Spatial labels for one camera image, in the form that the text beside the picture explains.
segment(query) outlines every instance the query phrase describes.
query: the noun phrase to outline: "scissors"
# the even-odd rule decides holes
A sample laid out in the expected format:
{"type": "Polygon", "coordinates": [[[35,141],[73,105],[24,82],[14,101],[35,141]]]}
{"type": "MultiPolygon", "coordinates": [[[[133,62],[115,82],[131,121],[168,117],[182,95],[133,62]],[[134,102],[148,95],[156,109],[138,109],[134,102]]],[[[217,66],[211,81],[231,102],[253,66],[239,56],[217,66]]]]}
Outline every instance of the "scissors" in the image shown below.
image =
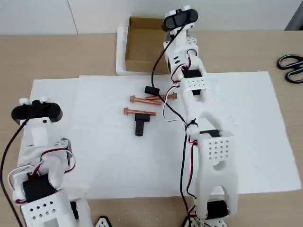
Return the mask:
{"type": "Polygon", "coordinates": [[[303,83],[303,79],[293,79],[292,76],[295,74],[299,74],[301,72],[303,72],[303,57],[299,56],[299,55],[295,55],[295,54],[287,54],[284,55],[283,57],[281,57],[278,62],[276,63],[277,67],[281,70],[288,70],[288,69],[293,69],[292,71],[288,72],[285,75],[285,79],[289,82],[289,83],[293,83],[293,84],[301,84],[303,83]],[[294,63],[290,63],[287,65],[283,65],[282,62],[285,59],[294,59],[297,60],[294,63]]]}

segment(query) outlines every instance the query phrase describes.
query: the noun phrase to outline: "copper screw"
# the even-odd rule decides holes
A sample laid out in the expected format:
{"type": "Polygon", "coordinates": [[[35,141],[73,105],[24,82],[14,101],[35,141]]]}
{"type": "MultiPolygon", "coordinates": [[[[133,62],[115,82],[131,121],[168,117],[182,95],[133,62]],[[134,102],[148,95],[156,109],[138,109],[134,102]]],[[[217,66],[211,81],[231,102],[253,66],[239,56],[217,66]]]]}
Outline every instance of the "copper screw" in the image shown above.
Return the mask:
{"type": "Polygon", "coordinates": [[[130,110],[130,109],[128,109],[128,107],[125,107],[124,108],[124,114],[125,115],[128,115],[129,113],[130,114],[149,114],[149,115],[151,115],[151,116],[157,116],[157,113],[155,113],[155,112],[149,112],[149,111],[143,111],[143,110],[130,110]]]}
{"type": "Polygon", "coordinates": [[[139,102],[139,103],[147,103],[147,104],[152,104],[152,105],[161,105],[160,102],[148,100],[145,98],[136,98],[135,96],[131,96],[129,100],[131,101],[131,103],[139,102]]]}
{"type": "MultiPolygon", "coordinates": [[[[148,100],[159,100],[160,98],[159,98],[159,96],[148,96],[148,97],[146,97],[146,99],[148,99],[148,100]]],[[[177,99],[177,94],[176,93],[172,93],[172,94],[170,94],[170,95],[167,96],[167,99],[177,99]]]]}

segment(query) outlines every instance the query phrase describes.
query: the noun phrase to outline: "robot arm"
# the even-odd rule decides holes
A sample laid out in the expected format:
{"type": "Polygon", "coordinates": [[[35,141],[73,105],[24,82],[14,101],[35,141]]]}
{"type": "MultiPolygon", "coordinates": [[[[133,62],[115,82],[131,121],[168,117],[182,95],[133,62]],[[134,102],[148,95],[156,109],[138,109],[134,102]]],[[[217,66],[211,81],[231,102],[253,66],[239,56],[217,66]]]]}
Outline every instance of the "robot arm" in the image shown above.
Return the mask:
{"type": "Polygon", "coordinates": [[[13,200],[21,206],[29,227],[90,227],[90,210],[86,200],[69,201],[62,188],[64,174],[74,169],[76,162],[69,140],[61,138],[50,143],[47,127],[62,117],[58,104],[45,98],[21,99],[12,111],[12,118],[32,134],[33,143],[21,151],[21,165],[8,175],[13,200]]]}
{"type": "Polygon", "coordinates": [[[217,222],[222,223],[225,216],[237,213],[238,177],[234,136],[216,128],[216,119],[204,107],[205,100],[209,98],[207,73],[198,57],[196,39],[187,34],[197,18],[197,12],[189,6],[170,11],[163,23],[163,29],[168,32],[163,46],[165,49],[169,40],[174,38],[165,52],[165,60],[173,83],[179,85],[177,93],[182,97],[186,122],[195,122],[188,126],[187,135],[198,146],[196,214],[201,226],[204,220],[215,226],[217,222]],[[222,187],[224,198],[211,196],[216,186],[222,187]]]}

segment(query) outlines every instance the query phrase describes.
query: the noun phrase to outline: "table surface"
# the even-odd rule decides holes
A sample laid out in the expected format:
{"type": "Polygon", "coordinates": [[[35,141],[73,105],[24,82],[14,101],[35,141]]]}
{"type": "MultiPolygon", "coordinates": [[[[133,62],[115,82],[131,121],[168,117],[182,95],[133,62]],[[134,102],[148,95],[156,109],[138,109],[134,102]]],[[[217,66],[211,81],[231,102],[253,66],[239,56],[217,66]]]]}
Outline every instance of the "table surface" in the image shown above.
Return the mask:
{"type": "MultiPolygon", "coordinates": [[[[303,32],[197,32],[200,57],[208,72],[269,71],[287,134],[303,177],[303,85],[284,80],[276,68],[286,53],[303,55],[303,32]]],[[[0,36],[0,143],[3,149],[18,126],[10,118],[21,97],[29,97],[34,79],[115,75],[116,34],[0,36]]],[[[4,176],[17,163],[21,135],[13,143],[4,176]]],[[[1,226],[17,223],[3,193],[1,226]]],[[[180,226],[185,210],[179,197],[89,201],[92,220],[108,215],[113,226],[180,226]]],[[[301,226],[303,191],[242,195],[231,227],[301,226]]]]}

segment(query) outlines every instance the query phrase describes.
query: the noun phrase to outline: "cardboard box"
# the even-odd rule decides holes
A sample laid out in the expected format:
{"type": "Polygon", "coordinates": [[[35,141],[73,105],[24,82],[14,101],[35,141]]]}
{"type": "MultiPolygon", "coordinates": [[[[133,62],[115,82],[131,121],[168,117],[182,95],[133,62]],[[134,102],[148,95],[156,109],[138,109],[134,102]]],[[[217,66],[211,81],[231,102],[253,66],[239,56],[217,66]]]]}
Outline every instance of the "cardboard box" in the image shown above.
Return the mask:
{"type": "MultiPolygon", "coordinates": [[[[125,53],[126,71],[152,71],[163,51],[166,33],[161,29],[162,22],[160,18],[130,17],[125,53]]],[[[164,56],[155,72],[168,73],[164,56]]]]}

